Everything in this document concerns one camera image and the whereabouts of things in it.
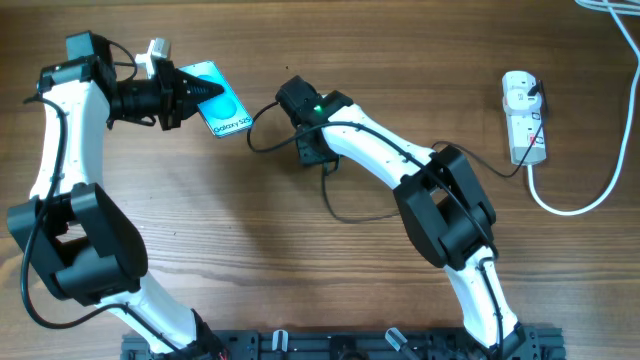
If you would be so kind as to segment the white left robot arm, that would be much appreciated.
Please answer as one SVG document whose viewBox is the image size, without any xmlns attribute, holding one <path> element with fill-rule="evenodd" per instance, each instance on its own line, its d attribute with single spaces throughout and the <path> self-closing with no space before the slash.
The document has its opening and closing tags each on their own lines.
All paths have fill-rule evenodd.
<svg viewBox="0 0 640 360">
<path fill-rule="evenodd" d="M 36 273 L 59 300 L 109 312 L 147 344 L 152 359 L 226 359 L 224 343 L 192 308 L 149 273 L 143 238 L 103 188 L 104 133 L 117 121 L 177 128 L 221 84 L 174 66 L 156 41 L 145 78 L 119 79 L 114 42 L 85 31 L 66 40 L 64 62 L 41 70 L 34 100 L 46 111 L 41 165 L 27 202 L 11 207 L 7 227 L 21 247 L 20 291 L 27 314 L 52 328 L 29 293 Z"/>
</svg>

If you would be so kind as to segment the Galaxy S25 smartphone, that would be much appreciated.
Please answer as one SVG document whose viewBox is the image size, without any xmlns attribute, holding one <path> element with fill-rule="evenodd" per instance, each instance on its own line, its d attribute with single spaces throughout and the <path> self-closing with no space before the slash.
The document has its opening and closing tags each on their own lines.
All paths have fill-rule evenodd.
<svg viewBox="0 0 640 360">
<path fill-rule="evenodd" d="M 252 127 L 253 117 L 213 61 L 183 66 L 180 70 L 223 87 L 222 94 L 198 105 L 200 115 L 214 136 L 222 138 Z"/>
</svg>

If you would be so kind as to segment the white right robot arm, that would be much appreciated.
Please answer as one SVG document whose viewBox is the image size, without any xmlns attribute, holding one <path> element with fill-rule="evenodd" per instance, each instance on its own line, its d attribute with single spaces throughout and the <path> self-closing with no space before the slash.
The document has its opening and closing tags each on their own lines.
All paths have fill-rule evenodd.
<svg viewBox="0 0 640 360">
<path fill-rule="evenodd" d="M 298 138 L 332 159 L 347 157 L 393 192 L 412 245 L 446 271 L 478 351 L 507 359 L 524 342 L 496 272 L 496 212 L 466 157 L 411 143 L 369 117 L 339 91 L 322 95 L 299 76 L 275 95 Z"/>
</svg>

